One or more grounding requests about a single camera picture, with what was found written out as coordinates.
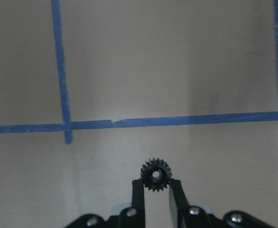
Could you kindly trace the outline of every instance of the metal screw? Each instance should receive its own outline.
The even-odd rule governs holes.
[[[127,212],[126,212],[126,215],[127,215],[128,217],[133,217],[133,216],[135,216],[136,214],[137,214],[137,210],[134,209],[134,208],[130,208],[130,209],[128,209]]]
[[[199,207],[190,207],[190,209],[188,210],[190,212],[191,215],[198,215],[200,212]]]
[[[89,218],[87,220],[87,226],[88,227],[91,227],[91,226],[94,226],[98,223],[98,218],[96,216],[92,216],[91,218]]]
[[[241,223],[242,222],[241,214],[232,214],[231,215],[231,221],[236,222],[236,223]]]

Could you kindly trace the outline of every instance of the robotic arm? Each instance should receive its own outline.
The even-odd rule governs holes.
[[[141,169],[141,178],[133,180],[131,207],[107,221],[95,214],[83,215],[66,228],[145,228],[144,186],[159,191],[167,185],[173,228],[273,228],[242,211],[231,211],[218,219],[203,207],[190,205],[181,181],[172,178],[170,167],[159,158],[147,161]]]

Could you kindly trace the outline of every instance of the gear teeth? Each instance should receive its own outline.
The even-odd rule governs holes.
[[[165,179],[158,180],[157,182],[154,182],[152,178],[152,174],[155,171],[159,171],[162,173],[165,173]],[[167,185],[169,185],[169,182],[172,177],[172,171],[168,164],[160,158],[152,158],[145,162],[145,164],[142,165],[141,168],[141,179],[143,181],[143,184],[148,190],[157,190],[159,192],[160,190],[163,190],[164,188],[167,188]]]

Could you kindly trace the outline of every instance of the gear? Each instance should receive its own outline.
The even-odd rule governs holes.
[[[149,190],[163,190],[172,178],[172,171],[168,164],[162,159],[149,159],[141,169],[141,178],[145,187]]]

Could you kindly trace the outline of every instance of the black gear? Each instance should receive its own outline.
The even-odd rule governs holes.
[[[141,178],[145,187],[149,190],[163,190],[172,178],[172,171],[168,164],[162,159],[149,159],[141,169]]]

